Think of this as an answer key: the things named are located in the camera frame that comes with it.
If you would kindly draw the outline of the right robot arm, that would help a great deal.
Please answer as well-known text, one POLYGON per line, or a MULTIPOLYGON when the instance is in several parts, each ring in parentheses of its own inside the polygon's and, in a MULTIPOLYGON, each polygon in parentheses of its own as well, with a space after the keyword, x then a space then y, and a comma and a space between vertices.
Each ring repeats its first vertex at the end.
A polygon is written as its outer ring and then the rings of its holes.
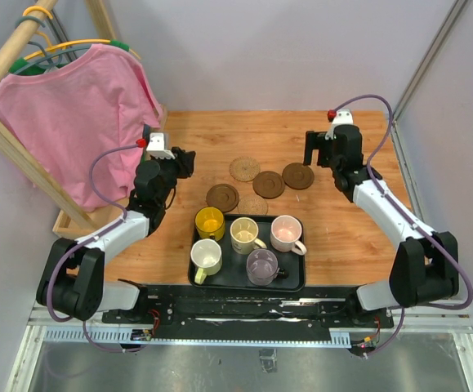
POLYGON ((385 280, 357 287, 346 299, 346 320, 362 327, 383 309, 429 305, 459 292, 457 240, 418 220, 390 191, 382 176, 364 162, 356 125, 307 131, 304 165, 328 167, 336 188, 366 212, 395 247, 385 280))

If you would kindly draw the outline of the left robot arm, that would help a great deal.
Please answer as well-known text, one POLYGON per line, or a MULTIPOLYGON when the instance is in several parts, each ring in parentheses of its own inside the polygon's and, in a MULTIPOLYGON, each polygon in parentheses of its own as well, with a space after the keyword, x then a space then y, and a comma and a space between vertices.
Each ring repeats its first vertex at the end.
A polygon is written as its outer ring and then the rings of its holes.
POLYGON ((105 266, 133 243, 149 237, 162 223, 177 182, 194 173, 194 151, 173 147, 165 157, 136 167, 128 204, 116 220, 92 234, 57 239, 50 250, 36 300, 50 316, 63 323, 87 321, 98 312, 121 310, 132 323, 149 315, 149 302, 138 283, 105 281, 105 266))

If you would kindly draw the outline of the woven rattan coaster back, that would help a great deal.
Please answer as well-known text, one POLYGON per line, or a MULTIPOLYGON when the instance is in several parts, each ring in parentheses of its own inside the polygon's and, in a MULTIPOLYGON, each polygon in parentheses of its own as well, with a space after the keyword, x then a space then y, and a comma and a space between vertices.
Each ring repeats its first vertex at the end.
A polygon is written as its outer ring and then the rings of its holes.
POLYGON ((238 157, 229 166, 230 175, 240 182, 252 181, 260 172, 259 162, 251 157, 238 157))

